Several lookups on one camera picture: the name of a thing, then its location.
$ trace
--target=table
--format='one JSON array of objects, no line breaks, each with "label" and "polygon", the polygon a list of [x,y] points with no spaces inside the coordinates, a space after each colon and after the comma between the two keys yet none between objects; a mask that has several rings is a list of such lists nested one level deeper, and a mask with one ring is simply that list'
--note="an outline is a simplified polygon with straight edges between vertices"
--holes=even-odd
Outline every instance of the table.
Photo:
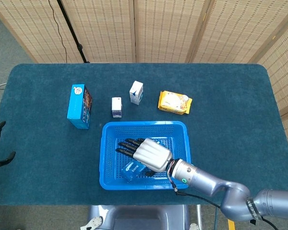
[{"label": "table", "polygon": [[[134,80],[144,83],[130,103]],[[93,96],[89,130],[67,120],[71,85]],[[189,115],[157,109],[161,90],[193,98]],[[111,97],[122,97],[120,121],[179,120],[188,129],[192,163],[240,182],[252,194],[288,190],[288,143],[264,67],[254,64],[21,64],[10,74],[0,104],[6,120],[0,159],[0,205],[203,204],[172,190],[106,191],[99,185],[101,130]],[[194,189],[187,192],[201,195]],[[220,203],[222,193],[211,198]]]}]

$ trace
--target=small blue package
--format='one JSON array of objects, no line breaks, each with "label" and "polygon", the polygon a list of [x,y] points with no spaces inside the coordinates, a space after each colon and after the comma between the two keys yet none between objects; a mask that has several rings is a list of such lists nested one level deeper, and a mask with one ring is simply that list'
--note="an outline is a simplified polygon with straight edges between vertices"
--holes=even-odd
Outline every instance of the small blue package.
[{"label": "small blue package", "polygon": [[145,168],[145,165],[139,163],[137,160],[133,160],[122,168],[121,173],[128,181],[132,181],[132,179],[139,175]]},{"label": "small blue package", "polygon": [[84,84],[72,85],[67,119],[80,129],[89,129],[92,110],[92,96]]}]

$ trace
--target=black pole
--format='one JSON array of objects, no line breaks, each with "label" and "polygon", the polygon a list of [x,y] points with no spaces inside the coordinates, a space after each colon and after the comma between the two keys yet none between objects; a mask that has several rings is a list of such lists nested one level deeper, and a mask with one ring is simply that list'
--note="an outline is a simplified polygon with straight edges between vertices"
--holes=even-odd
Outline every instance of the black pole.
[{"label": "black pole", "polygon": [[67,25],[68,25],[68,28],[69,28],[69,30],[71,31],[72,37],[73,37],[73,39],[75,40],[75,43],[76,43],[76,45],[77,45],[78,51],[79,51],[79,53],[80,53],[80,55],[81,55],[81,57],[82,57],[83,62],[84,62],[84,63],[90,63],[89,61],[86,60],[86,58],[85,58],[85,56],[84,56],[84,53],[83,53],[83,51],[82,51],[83,46],[82,46],[82,45],[79,43],[79,41],[78,41],[78,38],[77,38],[77,36],[76,36],[76,34],[75,34],[75,31],[74,31],[73,28],[72,28],[71,21],[69,20],[68,15],[67,15],[67,13],[66,13],[66,11],[65,11],[65,9],[64,9],[64,6],[63,6],[62,1],[61,1],[61,0],[57,0],[57,2],[58,2],[58,4],[59,4],[59,6],[60,6],[60,9],[61,9],[61,11],[62,11],[62,14],[63,14],[63,16],[64,16],[64,18],[65,18],[65,21],[66,21]]}]

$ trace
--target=food packet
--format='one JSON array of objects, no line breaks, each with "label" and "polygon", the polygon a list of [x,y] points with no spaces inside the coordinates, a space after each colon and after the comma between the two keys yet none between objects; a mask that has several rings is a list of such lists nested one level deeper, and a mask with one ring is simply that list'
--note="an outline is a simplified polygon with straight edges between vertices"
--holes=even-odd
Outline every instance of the food packet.
[{"label": "food packet", "polygon": [[187,95],[161,91],[158,109],[176,114],[189,114],[192,99]]}]

